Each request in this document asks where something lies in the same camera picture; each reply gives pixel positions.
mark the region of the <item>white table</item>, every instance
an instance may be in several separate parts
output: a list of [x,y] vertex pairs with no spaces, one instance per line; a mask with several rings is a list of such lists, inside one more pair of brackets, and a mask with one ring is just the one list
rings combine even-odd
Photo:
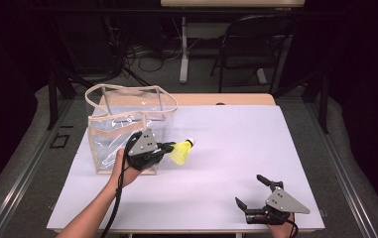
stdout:
[[[261,94],[245,104],[260,103]],[[175,165],[168,156],[156,176],[140,176],[123,190],[117,217],[110,229],[117,233],[257,233],[261,224],[249,225],[237,207],[235,196],[250,208],[261,208],[270,188],[256,180],[262,175],[282,180],[285,190],[304,204],[311,214],[297,214],[300,231],[324,228],[313,193],[278,106],[201,106],[211,100],[224,102],[231,94],[195,94],[196,106],[181,106],[174,115],[170,141],[196,139],[189,159]],[[62,230],[99,193],[108,175],[97,175],[86,135],[82,139],[48,229]],[[112,206],[101,228],[105,227]]]
[[[226,8],[298,8],[304,6],[305,0],[161,0],[163,7],[226,7]],[[217,38],[222,36],[228,24],[211,23],[188,25],[186,17],[182,21],[182,67],[180,71],[180,83],[188,82],[189,55],[187,38]]]

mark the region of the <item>chair leg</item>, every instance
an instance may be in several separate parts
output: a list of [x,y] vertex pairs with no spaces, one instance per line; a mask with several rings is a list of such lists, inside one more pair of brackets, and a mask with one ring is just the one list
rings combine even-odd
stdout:
[[327,130],[327,103],[328,103],[328,85],[329,79],[327,74],[321,79],[321,92],[320,102],[318,110],[318,123],[325,134],[328,134]]
[[318,93],[321,91],[321,82],[324,78],[324,74],[316,74],[314,78],[308,81],[306,90],[303,92],[301,98],[304,102],[314,102]]
[[215,68],[216,68],[216,66],[217,66],[217,62],[219,61],[219,59],[220,59],[220,54],[219,54],[219,55],[217,56],[217,58],[215,59],[215,62],[214,62],[214,64],[213,64],[212,71],[210,72],[210,76],[213,75],[214,70],[215,70]]
[[49,80],[50,124],[47,130],[52,130],[59,119],[57,84],[55,77],[54,73],[52,73]]
[[220,61],[220,68],[219,68],[219,89],[218,92],[222,92],[222,80],[223,80],[223,59]]
[[278,67],[276,66],[275,69],[273,70],[272,81],[270,82],[270,86],[269,86],[269,94],[272,94],[272,92],[273,92],[273,87],[275,85],[275,79],[276,79],[277,72],[278,72]]
[[303,78],[301,78],[300,80],[297,80],[294,83],[291,83],[290,85],[288,85],[286,87],[278,88],[276,91],[272,92],[271,94],[274,98],[278,98],[278,97],[284,95],[285,93],[293,90],[294,88],[301,85],[302,83],[308,82],[309,80],[312,80],[316,76],[318,76],[318,71],[312,71],[309,74],[307,74],[306,76],[304,76]]

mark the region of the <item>shuttlecock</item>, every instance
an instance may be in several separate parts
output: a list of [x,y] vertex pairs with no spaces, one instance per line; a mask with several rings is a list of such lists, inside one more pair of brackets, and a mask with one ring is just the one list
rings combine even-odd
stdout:
[[172,147],[174,147],[174,149],[170,152],[171,160],[180,166],[185,164],[192,146],[194,146],[194,139],[192,138],[173,144]]

